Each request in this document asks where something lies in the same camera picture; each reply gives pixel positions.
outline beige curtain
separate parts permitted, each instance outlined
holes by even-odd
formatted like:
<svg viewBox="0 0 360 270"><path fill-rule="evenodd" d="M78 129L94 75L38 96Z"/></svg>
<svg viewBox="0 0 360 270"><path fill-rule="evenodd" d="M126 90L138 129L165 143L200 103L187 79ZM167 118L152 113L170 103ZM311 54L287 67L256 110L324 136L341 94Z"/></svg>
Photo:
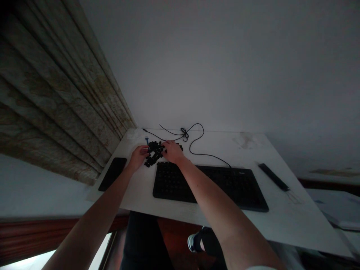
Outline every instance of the beige curtain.
<svg viewBox="0 0 360 270"><path fill-rule="evenodd" d="M17 1L0 35L2 153L93 185L131 113L77 1Z"/></svg>

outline desk surface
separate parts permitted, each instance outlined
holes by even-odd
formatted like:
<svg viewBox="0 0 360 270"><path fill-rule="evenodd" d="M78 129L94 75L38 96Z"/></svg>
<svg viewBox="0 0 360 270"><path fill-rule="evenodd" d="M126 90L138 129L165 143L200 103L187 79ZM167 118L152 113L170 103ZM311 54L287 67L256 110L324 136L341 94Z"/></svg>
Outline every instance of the desk surface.
<svg viewBox="0 0 360 270"><path fill-rule="evenodd" d="M165 130L149 129L148 131L163 139L178 138ZM218 159L196 156L189 152L190 143L201 134L202 131L190 131L188 142L177 141L183 146L185 156L196 165L226 167L227 165ZM146 133L146 136L149 137L149 141L159 141L149 133ZM102 192L98 191L98 187L113 158L120 157L129 160L132 151L141 144L146 144L145 134L136 139L128 139L126 135L124 136L93 186L87 200L95 201L102 195ZM253 171L270 210L268 213L244 210L244 213L266 239L351 257L348 248L264 134L206 131L204 136L192 145L192 151L215 155L228 162L232 167L244 167ZM301 198L303 203L294 204L257 167L256 162L265 163ZM152 192L155 174L156 165L150 168L142 166L131 178L120 207L209 226L198 204L154 198Z"/></svg>

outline wrist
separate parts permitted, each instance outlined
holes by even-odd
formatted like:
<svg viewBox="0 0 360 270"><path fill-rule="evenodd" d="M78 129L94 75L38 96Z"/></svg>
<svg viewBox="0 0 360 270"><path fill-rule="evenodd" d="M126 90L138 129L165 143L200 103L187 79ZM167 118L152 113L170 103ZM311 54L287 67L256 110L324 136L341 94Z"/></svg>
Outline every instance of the wrist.
<svg viewBox="0 0 360 270"><path fill-rule="evenodd" d="M134 174L134 173L136 172L136 169L128 165L128 166L126 166L126 167L124 168L123 171L125 171L125 172L127 172L127 173L130 173L130 174L132 175L132 174Z"/></svg>
<svg viewBox="0 0 360 270"><path fill-rule="evenodd" d="M185 156L182 156L182 157L178 157L174 163L179 167L181 164L187 161L188 159Z"/></svg>

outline forearm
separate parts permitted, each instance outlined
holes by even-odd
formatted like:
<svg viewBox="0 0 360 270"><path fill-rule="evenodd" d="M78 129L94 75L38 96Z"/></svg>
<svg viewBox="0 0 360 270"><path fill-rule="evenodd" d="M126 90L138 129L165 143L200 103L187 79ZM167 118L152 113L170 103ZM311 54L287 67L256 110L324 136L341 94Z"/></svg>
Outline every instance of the forearm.
<svg viewBox="0 0 360 270"><path fill-rule="evenodd" d="M76 223L43 269L88 269L116 216L134 171L117 180Z"/></svg>
<svg viewBox="0 0 360 270"><path fill-rule="evenodd" d="M283 267L265 238L224 191L188 159L177 165L217 236L229 269L231 265Z"/></svg>

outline hand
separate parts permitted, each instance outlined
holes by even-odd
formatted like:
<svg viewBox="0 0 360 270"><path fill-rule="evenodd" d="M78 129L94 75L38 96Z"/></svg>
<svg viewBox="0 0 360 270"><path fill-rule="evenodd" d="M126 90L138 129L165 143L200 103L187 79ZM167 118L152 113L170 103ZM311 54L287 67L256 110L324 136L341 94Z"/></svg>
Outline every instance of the hand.
<svg viewBox="0 0 360 270"><path fill-rule="evenodd" d="M136 172L138 168L143 164L144 159L150 154L147 152L148 145L138 146L134 152L131 154L131 159L129 164L127 165L128 169L131 169L133 172Z"/></svg>
<svg viewBox="0 0 360 270"><path fill-rule="evenodd" d="M180 146L176 144L174 141L166 141L162 144L162 146L166 147L167 153L164 151L162 152L162 155L168 161L176 164L182 158L185 158L184 153L181 150Z"/></svg>

